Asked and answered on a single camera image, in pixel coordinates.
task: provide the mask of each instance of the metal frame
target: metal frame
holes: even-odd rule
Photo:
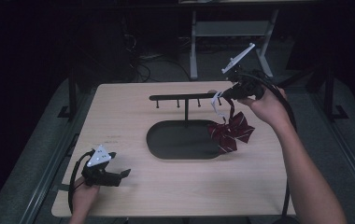
[[[346,140],[344,140],[344,136],[343,134],[341,134],[336,124],[332,120],[330,120],[330,116],[328,116],[322,110],[321,99],[318,96],[316,96],[316,94],[310,94],[310,96],[314,105],[316,105],[316,108],[318,109],[323,121],[327,124],[329,131],[332,133],[335,141],[340,146],[341,151],[343,152],[344,157],[348,162],[348,168],[352,172],[353,177],[355,178],[355,155],[352,152],[352,148],[348,145]]]
[[[88,100],[89,99],[84,95],[79,98],[78,110],[76,114],[77,116],[74,118],[82,117],[85,115],[85,113],[87,113],[86,111],[80,109],[80,106],[86,104]],[[19,222],[20,224],[30,224],[35,222],[37,213],[39,212],[43,201],[50,191],[52,180],[58,171],[58,167],[64,159],[66,149],[71,148],[72,139],[77,139],[77,133],[75,130],[80,129],[82,125],[82,122],[74,119],[66,123],[61,139],[50,157],[50,162],[44,169],[44,174],[41,176],[37,186],[32,193],[30,202],[27,204],[26,209],[22,214],[21,220]]]
[[[274,9],[270,21],[197,21],[196,11],[192,12],[192,49],[190,52],[190,78],[198,79],[195,42],[197,36],[244,36],[263,35],[264,43],[256,49],[257,57],[266,75],[272,77],[270,66],[265,58],[279,10]]]

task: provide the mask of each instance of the bow tie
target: bow tie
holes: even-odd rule
[[[210,138],[219,141],[220,154],[236,151],[235,138],[247,143],[254,131],[254,128],[248,125],[247,119],[242,112],[232,116],[234,113],[234,104],[231,99],[226,100],[232,106],[228,124],[214,123],[207,126]]]

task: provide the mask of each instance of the black cable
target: black cable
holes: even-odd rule
[[[85,183],[85,180],[84,181],[82,181],[81,183],[79,183],[76,187],[75,187],[75,191],[76,191],[76,189],[78,189],[78,187],[80,187],[82,184],[84,184]]]
[[[94,152],[95,152],[94,150],[86,152],[84,155],[81,156],[81,158],[78,161],[76,161],[75,168],[73,169],[72,176],[70,177],[69,192],[68,192],[68,196],[67,196],[67,200],[69,201],[69,208],[70,208],[71,213],[73,213],[73,193],[76,190],[75,189],[75,181],[76,181],[76,174],[78,172],[79,165],[80,165],[81,161],[84,159],[84,157],[92,156]]]
[[[288,101],[283,97],[282,93],[271,83],[268,81],[265,81],[264,79],[260,77],[256,77],[252,74],[238,74],[239,76],[245,76],[245,77],[251,77],[257,81],[259,81],[261,84],[265,86],[268,90],[270,90],[276,98],[282,103],[283,107],[285,108],[286,112],[288,113],[289,119],[291,121],[291,125],[293,126],[294,130],[297,132],[297,126],[296,126],[296,120],[294,118],[293,110],[291,109],[291,105],[288,103]],[[291,192],[289,189],[289,182],[287,181],[286,183],[286,192],[285,192],[285,199],[283,203],[283,208],[282,208],[282,218],[286,217],[288,214],[288,208],[289,208],[289,199],[291,196]]]
[[[142,73],[140,73],[137,69],[136,69],[136,72],[140,75],[140,77],[142,78],[142,82],[147,82],[149,79],[150,79],[150,75],[151,75],[151,71],[150,71],[150,69],[147,67],[147,66],[145,66],[144,64],[142,64],[142,63],[139,63],[137,66],[142,66],[142,67],[144,67],[146,70],[148,70],[148,75],[145,77],[146,79],[143,79],[143,75],[142,75]]]
[[[186,71],[186,69],[185,69],[180,63],[178,63],[178,62],[175,62],[175,61],[172,61],[172,60],[168,60],[168,59],[162,59],[162,60],[157,60],[157,61],[155,61],[155,60],[148,60],[148,61],[146,61],[146,63],[164,63],[164,62],[173,63],[173,64],[176,64],[177,66],[179,66],[179,67],[183,70],[183,72],[184,72],[184,74],[186,75],[187,79],[188,79],[189,81],[192,81],[192,79],[190,78],[190,74],[189,74],[189,73]]]

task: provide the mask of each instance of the gray floor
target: gray floor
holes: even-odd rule
[[[267,51],[267,59],[278,83],[297,71],[285,70],[293,42],[273,41]],[[221,68],[231,57],[242,49],[224,49],[213,54],[198,54],[198,81],[224,80]],[[150,77],[159,81],[188,81],[189,53],[182,52],[178,64],[163,60],[144,63],[151,71]],[[242,64],[247,68],[260,68],[254,51]],[[139,67],[139,72],[147,75],[147,69]],[[298,132],[309,155],[318,165],[338,199],[343,205],[348,223],[355,223],[355,170],[347,159],[345,147],[355,156],[355,100],[344,84],[336,81],[334,103],[341,105],[349,119],[331,123],[320,110],[319,94],[309,94],[304,89],[305,78],[287,88],[289,101],[297,120]],[[57,189],[61,186],[69,154],[74,146],[86,113],[91,105],[95,90],[91,93],[78,92],[78,113],[68,122],[57,118],[62,106],[68,105],[67,81],[54,93],[43,117],[38,122],[32,137],[22,152],[20,160],[12,171],[9,180],[0,193],[0,223],[67,223],[67,218],[54,217],[50,213]],[[344,140],[341,143],[336,130]],[[273,223],[277,217],[251,217],[251,223]],[[89,217],[87,223],[123,223],[125,217]],[[191,223],[246,223],[244,217],[193,217]],[[130,218],[130,223],[182,223],[179,217]]]

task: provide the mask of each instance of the wooden table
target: wooden table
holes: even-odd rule
[[[68,185],[75,162],[91,148],[103,145],[117,156],[106,170],[132,169],[119,187],[101,187],[91,215],[100,217],[200,217],[281,214],[286,173],[280,145],[273,130],[251,110],[235,102],[255,131],[238,150],[211,160],[161,160],[148,149],[149,128],[162,120],[184,119],[184,106],[151,95],[224,91],[230,82],[180,82],[101,85],[64,175]],[[218,106],[228,115],[226,102]],[[189,119],[222,123],[210,99],[198,107],[191,100]],[[56,217],[69,217],[67,191],[59,190],[52,207]],[[288,214],[294,214],[290,203]]]

